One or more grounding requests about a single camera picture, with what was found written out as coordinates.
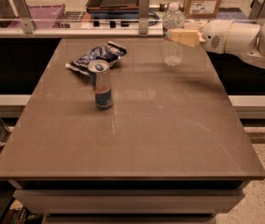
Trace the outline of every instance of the red bull can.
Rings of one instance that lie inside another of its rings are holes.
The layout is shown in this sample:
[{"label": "red bull can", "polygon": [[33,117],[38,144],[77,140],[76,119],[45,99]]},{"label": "red bull can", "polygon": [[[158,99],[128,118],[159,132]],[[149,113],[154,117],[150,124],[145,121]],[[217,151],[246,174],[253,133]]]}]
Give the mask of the red bull can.
[{"label": "red bull can", "polygon": [[100,109],[113,105],[110,65],[104,60],[95,60],[88,65],[91,83],[95,94],[95,104]]}]

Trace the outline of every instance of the cardboard box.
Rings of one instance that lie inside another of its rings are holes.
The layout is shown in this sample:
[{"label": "cardboard box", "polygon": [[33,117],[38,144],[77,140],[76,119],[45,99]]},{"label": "cardboard box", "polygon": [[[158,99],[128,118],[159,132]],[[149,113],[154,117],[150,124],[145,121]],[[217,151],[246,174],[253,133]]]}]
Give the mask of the cardboard box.
[{"label": "cardboard box", "polygon": [[216,18],[222,0],[184,0],[184,13],[187,18]]}]

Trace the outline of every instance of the water bottle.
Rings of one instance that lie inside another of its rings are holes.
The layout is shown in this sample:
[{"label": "water bottle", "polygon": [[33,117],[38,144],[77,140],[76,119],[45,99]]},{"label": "water bottle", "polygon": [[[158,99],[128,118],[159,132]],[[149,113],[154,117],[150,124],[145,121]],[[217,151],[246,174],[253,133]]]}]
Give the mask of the water bottle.
[{"label": "water bottle", "polygon": [[178,42],[171,41],[169,38],[169,31],[174,28],[184,28],[184,16],[179,10],[178,3],[169,4],[168,11],[162,19],[162,56],[163,62],[169,66],[181,64],[183,57],[183,45]]}]

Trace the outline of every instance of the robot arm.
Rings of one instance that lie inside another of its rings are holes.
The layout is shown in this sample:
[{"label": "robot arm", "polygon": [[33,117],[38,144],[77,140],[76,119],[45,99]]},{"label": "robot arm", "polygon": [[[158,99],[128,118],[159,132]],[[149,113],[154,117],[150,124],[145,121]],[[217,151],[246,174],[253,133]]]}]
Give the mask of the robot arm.
[{"label": "robot arm", "polygon": [[202,47],[214,53],[228,53],[245,63],[265,69],[265,23],[214,20],[202,28]]}]

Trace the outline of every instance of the bottle cap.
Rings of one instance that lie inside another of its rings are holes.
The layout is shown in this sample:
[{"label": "bottle cap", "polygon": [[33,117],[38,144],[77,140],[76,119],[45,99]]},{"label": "bottle cap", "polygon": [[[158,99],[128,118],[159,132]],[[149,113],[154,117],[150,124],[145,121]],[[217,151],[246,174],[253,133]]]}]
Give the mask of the bottle cap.
[{"label": "bottle cap", "polygon": [[169,11],[177,11],[179,9],[179,4],[176,2],[173,2],[169,4]]}]

